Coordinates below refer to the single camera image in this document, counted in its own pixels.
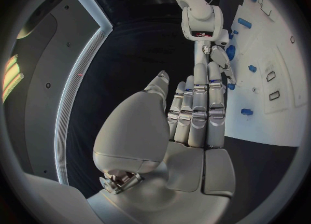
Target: white panel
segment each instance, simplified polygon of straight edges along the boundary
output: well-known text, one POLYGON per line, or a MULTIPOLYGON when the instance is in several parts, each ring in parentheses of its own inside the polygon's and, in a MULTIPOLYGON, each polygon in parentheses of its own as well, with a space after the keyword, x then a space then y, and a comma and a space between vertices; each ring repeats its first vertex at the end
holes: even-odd
POLYGON ((228 90, 225 135, 271 145, 299 146, 306 125, 306 75, 286 22, 268 0, 244 0, 232 30, 239 32, 230 40, 230 45, 236 47, 231 64, 237 85, 234 91, 228 90), (252 28, 238 24, 238 18, 251 22, 252 28), (257 67, 257 71, 249 71, 249 65, 257 67), (276 77, 267 82, 271 71, 276 77), (269 95, 276 91, 280 97, 270 101, 269 95), (243 108, 251 109, 253 115, 242 115, 243 108))

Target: vent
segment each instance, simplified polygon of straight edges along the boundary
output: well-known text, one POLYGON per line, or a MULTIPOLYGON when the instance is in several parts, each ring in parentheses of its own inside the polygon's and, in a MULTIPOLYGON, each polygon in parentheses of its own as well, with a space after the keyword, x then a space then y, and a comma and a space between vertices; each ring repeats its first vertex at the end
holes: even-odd
POLYGON ((68 185, 66 167, 66 138, 73 103, 83 77, 105 38, 106 35, 101 30, 98 30, 93 35, 73 66, 61 96, 56 117, 54 137, 55 165, 59 182, 61 184, 68 185))

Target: blue knob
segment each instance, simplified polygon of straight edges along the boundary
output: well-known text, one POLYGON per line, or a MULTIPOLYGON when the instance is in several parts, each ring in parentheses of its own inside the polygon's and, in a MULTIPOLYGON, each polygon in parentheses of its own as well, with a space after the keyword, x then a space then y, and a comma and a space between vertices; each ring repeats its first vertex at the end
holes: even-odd
POLYGON ((242 110, 241 110, 241 114, 243 114, 243 115, 252 115, 254 112, 251 110, 251 109, 245 109, 245 108, 243 108, 242 110))
POLYGON ((252 71, 253 73, 255 73, 255 72, 257 71, 257 68, 256 68, 255 66, 253 66, 253 65, 249 65, 249 66, 248 66, 248 69, 249 69, 250 71, 252 71))
POLYGON ((229 84, 228 84, 228 88, 229 88, 230 90, 234 90, 234 89, 235 89, 235 84, 229 83, 229 84))
POLYGON ((235 56, 235 46, 234 45, 230 45, 229 47, 227 47, 225 52, 226 52, 229 60, 232 61, 234 56, 235 56))
POLYGON ((247 27, 247 28, 251 28, 251 23, 250 22, 248 22, 248 21, 246 21, 245 19, 243 19, 243 18, 239 18, 238 20, 237 20, 237 22, 238 23, 240 23, 241 25, 244 25, 245 27, 247 27))

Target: hole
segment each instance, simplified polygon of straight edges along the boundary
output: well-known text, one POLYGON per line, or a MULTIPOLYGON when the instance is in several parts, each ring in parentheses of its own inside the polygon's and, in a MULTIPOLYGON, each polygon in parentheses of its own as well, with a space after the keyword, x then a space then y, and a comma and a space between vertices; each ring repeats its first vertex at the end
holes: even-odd
POLYGON ((270 73, 267 75, 267 81, 268 81, 268 82, 271 81, 271 80, 274 79, 274 78, 275 78, 275 72, 274 72, 274 71, 270 72, 270 73))
POLYGON ((279 98, 279 97, 280 97, 280 92, 279 92, 279 91, 276 91, 276 92, 274 92, 274 93, 272 93, 272 94, 269 95, 269 100, 270 100, 270 101, 273 101, 273 100, 276 100, 276 99, 279 98))

